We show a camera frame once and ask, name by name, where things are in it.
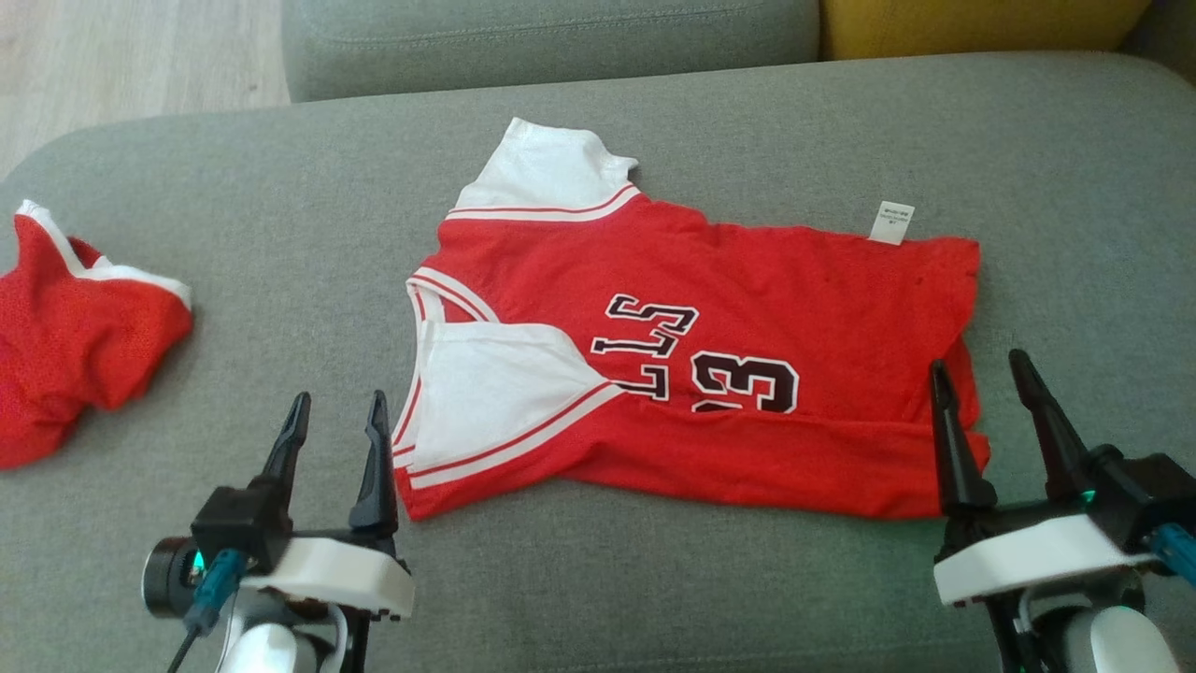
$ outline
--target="white care label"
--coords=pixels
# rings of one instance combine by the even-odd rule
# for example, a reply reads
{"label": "white care label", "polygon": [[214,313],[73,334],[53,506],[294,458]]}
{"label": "white care label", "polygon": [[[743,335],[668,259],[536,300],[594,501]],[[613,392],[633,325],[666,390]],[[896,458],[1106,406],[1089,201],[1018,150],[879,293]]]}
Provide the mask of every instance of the white care label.
{"label": "white care label", "polygon": [[872,233],[868,234],[868,238],[901,245],[902,239],[905,238],[905,230],[909,228],[909,220],[913,218],[914,206],[880,201],[877,221],[872,222]]}

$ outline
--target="red and white shirt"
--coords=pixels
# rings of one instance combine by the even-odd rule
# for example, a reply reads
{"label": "red and white shirt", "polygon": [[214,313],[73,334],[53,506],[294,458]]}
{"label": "red and white shirt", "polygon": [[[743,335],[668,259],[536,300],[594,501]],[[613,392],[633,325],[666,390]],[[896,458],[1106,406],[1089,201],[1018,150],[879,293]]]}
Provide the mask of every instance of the red and white shirt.
{"label": "red and white shirt", "polygon": [[87,406],[141,397],[191,330],[182,282],[114,264],[25,201],[19,257],[0,276],[0,470],[54,453]]}
{"label": "red and white shirt", "polygon": [[[567,477],[874,518],[939,514],[928,372],[980,415],[980,246],[710,222],[591,131],[511,122],[407,281],[411,519]],[[987,440],[971,435],[981,465]]]}

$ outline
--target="yellow pillow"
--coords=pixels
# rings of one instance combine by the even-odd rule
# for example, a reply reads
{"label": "yellow pillow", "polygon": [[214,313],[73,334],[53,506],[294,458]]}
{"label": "yellow pillow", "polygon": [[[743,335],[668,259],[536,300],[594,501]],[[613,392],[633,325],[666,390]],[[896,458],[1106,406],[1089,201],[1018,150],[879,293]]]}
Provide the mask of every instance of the yellow pillow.
{"label": "yellow pillow", "polygon": [[1151,0],[823,0],[823,57],[1116,49]]}

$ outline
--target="gray couch cushion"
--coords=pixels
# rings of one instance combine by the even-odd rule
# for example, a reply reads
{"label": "gray couch cushion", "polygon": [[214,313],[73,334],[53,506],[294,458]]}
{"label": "gray couch cushion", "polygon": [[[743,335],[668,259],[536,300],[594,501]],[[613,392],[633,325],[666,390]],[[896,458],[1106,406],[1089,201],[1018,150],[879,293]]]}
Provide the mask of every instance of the gray couch cushion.
{"label": "gray couch cushion", "polygon": [[286,0],[291,99],[812,61],[817,0]]}
{"label": "gray couch cushion", "polygon": [[[649,195],[748,224],[982,241],[968,332],[1006,501],[1042,495],[1005,363],[1027,349],[1090,442],[1196,471],[1196,91],[1125,56],[957,55],[439,92],[77,133],[0,185],[193,283],[196,330],[150,396],[0,475],[0,669],[160,671],[182,636],[141,562],[218,484],[244,484],[295,392],[315,396],[292,507],[341,525],[370,393],[399,405],[403,277],[520,115],[639,157]],[[0,231],[0,268],[13,262]],[[871,522],[549,483],[404,525],[416,614],[372,671],[988,671],[982,611],[936,604],[934,521]],[[1196,663],[1192,592],[1148,586]],[[219,649],[202,642],[191,671]]]}

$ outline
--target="red garment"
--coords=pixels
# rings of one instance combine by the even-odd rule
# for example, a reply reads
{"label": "red garment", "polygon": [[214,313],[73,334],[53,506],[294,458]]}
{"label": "red garment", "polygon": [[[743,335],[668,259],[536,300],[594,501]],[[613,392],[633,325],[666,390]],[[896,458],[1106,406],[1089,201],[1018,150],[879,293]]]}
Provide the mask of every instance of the red garment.
{"label": "red garment", "polygon": [[[970,428],[978,244],[712,224],[639,192],[633,164],[517,120],[441,224],[408,281],[419,356],[395,452],[410,516],[553,476],[938,515],[928,373],[948,360]],[[543,204],[569,181],[579,198]],[[519,200],[535,204],[492,204]]]}
{"label": "red garment", "polygon": [[141,397],[191,330],[190,289],[112,264],[25,201],[19,258],[0,276],[0,469],[54,453],[89,405]]}

